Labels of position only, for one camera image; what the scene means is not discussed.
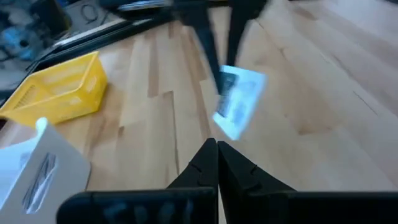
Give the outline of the yellow slotted plastic basket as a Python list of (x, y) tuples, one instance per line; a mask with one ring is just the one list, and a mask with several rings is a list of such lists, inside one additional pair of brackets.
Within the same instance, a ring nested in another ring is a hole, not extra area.
[(34, 127), (41, 117), (57, 124), (94, 113), (107, 84), (99, 52), (91, 52), (29, 75), (0, 108), (0, 118)]

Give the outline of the white antiseptic towelette packet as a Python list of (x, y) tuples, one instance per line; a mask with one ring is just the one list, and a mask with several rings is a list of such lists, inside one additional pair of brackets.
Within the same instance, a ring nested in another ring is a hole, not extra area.
[(263, 73), (228, 65), (221, 66), (227, 93), (221, 96), (213, 121), (227, 137), (236, 141), (249, 124), (267, 85)]

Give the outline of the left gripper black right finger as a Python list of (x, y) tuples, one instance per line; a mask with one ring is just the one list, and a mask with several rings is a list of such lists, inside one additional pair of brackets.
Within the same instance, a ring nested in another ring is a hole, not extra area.
[(398, 224), (398, 192), (303, 192), (224, 141), (219, 184), (227, 224)]

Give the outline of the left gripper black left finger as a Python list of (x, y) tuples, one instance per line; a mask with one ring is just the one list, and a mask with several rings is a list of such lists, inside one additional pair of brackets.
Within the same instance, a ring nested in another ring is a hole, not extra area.
[(207, 139), (165, 189), (86, 191), (64, 201), (57, 224), (218, 224), (218, 145)]

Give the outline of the black aluminium table frame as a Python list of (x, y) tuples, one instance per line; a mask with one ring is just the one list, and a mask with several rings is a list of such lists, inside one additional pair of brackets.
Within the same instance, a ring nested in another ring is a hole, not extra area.
[(174, 19), (171, 12), (161, 12), (146, 21), (123, 21), (103, 30), (88, 34), (70, 43), (62, 44), (59, 47), (54, 47), (47, 51), (43, 56), (39, 57), (38, 60), (28, 66), (26, 75), (87, 54), (130, 36), (140, 34), (156, 26), (171, 22)]

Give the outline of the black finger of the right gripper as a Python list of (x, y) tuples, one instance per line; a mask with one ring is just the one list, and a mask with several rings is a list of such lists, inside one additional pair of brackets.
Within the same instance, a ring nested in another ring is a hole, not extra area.
[(239, 53), (240, 41), (243, 38), (246, 24), (248, 21), (257, 19), (260, 16), (260, 12), (232, 12), (229, 23), (228, 32), (228, 46), (227, 46), (227, 57), (226, 64), (229, 66), (235, 66), (236, 59)]
[(218, 55), (215, 47), (213, 31), (207, 12), (176, 12), (175, 15), (186, 26), (194, 29), (205, 52), (210, 70), (213, 74), (218, 94), (223, 91), (223, 77), (220, 72)]

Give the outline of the white plastic bin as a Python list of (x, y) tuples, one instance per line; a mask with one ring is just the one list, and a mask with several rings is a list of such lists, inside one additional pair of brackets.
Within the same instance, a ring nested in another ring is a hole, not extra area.
[(0, 224), (56, 224), (56, 213), (70, 196), (84, 191), (90, 162), (47, 118), (37, 134), (0, 149)]

